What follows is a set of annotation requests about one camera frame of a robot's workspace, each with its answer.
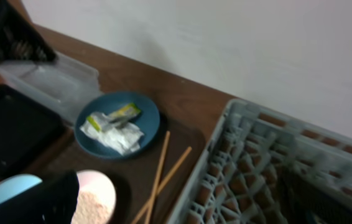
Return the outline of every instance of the black object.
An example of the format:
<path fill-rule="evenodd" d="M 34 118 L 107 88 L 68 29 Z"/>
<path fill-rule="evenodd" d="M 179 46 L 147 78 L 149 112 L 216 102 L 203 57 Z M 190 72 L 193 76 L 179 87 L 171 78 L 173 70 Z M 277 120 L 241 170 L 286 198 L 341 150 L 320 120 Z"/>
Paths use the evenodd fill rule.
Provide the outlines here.
<path fill-rule="evenodd" d="M 352 224 L 352 199 L 341 192 L 311 184 L 288 168 L 278 178 L 277 189 L 290 224 Z"/>
<path fill-rule="evenodd" d="M 34 28 L 6 0 L 0 0 L 0 60 L 55 59 L 55 52 Z"/>
<path fill-rule="evenodd" d="M 0 224 L 70 224 L 79 192 L 74 171 L 45 180 L 0 204 Z"/>
<path fill-rule="evenodd" d="M 59 115 L 0 85 L 0 178 L 21 171 L 64 130 Z"/>

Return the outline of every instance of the wooden chopstick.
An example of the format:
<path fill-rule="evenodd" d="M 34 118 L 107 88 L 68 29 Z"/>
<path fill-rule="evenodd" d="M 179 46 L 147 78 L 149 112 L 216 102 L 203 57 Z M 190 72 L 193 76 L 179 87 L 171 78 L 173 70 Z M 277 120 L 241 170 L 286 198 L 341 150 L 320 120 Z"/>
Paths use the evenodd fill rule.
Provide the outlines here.
<path fill-rule="evenodd" d="M 189 146 L 186 151 L 184 151 L 184 153 L 182 154 L 182 156 L 180 156 L 180 158 L 178 159 L 178 161 L 175 163 L 175 165 L 171 168 L 171 170 L 169 171 L 169 173 L 165 176 L 165 178 L 161 181 L 161 183 L 159 184 L 158 187 L 158 191 L 157 191 L 157 195 L 159 195 L 161 193 L 161 191 L 166 187 L 166 185 L 168 184 L 168 182 L 171 180 L 171 178 L 174 176 L 174 174 L 176 173 L 176 171 L 178 170 L 178 168 L 182 165 L 182 163 L 184 162 L 184 160 L 187 158 L 188 154 L 191 152 L 192 148 Z M 149 206 L 149 200 L 148 199 L 145 204 L 143 205 L 143 207 L 140 209 L 139 213 L 137 213 L 136 217 L 134 217 L 132 224 L 136 224 L 140 218 L 143 216 L 144 212 L 146 212 L 148 206 Z"/>
<path fill-rule="evenodd" d="M 151 196 L 149 199 L 149 208 L 148 208 L 147 215 L 146 215 L 146 221 L 144 222 L 145 224 L 150 223 L 152 208 L 154 207 L 155 198 L 157 196 L 158 183 L 159 183 L 159 179 L 161 178 L 162 168 L 164 167 L 165 155 L 166 155 L 166 151 L 168 149 L 169 137 L 170 137 L 170 131 L 167 131 L 166 136 L 165 136 L 164 145 L 162 146 L 161 156 L 159 158 L 157 174 L 155 175 L 154 184 L 152 186 Z"/>

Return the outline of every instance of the white wall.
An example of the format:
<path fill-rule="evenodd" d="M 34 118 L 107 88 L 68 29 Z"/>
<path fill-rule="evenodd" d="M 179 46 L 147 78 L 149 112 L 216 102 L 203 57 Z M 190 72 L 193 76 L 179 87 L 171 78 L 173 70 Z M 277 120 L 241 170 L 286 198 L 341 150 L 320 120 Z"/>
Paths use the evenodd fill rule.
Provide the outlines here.
<path fill-rule="evenodd" d="M 352 0 L 24 0 L 42 26 L 352 137 Z"/>

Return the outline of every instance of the blue plate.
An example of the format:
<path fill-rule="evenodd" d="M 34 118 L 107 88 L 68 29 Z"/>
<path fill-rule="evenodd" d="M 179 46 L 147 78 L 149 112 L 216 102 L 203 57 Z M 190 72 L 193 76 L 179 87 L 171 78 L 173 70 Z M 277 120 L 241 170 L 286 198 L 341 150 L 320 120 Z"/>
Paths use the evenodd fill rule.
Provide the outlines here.
<path fill-rule="evenodd" d="M 142 111 L 137 118 L 131 120 L 131 122 L 137 125 L 144 133 L 144 136 L 139 141 L 141 148 L 136 152 L 122 156 L 114 149 L 106 147 L 100 142 L 89 138 L 80 130 L 80 126 L 92 112 L 98 111 L 109 114 L 121 109 L 128 103 L 135 103 Z M 141 152 L 150 143 L 158 131 L 159 124 L 160 116 L 158 108 L 150 98 L 139 93 L 120 91 L 103 95 L 90 102 L 79 114 L 75 123 L 74 133 L 75 139 L 85 151 L 105 159 L 125 159 Z"/>
<path fill-rule="evenodd" d="M 41 183 L 42 180 L 34 175 L 20 174 L 0 182 L 0 203 L 9 200 Z"/>

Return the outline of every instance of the dish rack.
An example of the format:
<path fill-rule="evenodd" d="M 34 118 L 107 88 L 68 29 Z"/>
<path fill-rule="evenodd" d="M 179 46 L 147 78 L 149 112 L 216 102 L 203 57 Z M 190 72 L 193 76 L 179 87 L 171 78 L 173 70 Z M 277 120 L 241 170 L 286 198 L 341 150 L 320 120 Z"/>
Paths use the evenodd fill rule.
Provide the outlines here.
<path fill-rule="evenodd" d="M 168 223 L 288 223 L 276 189 L 285 166 L 352 201 L 352 139 L 231 100 Z"/>

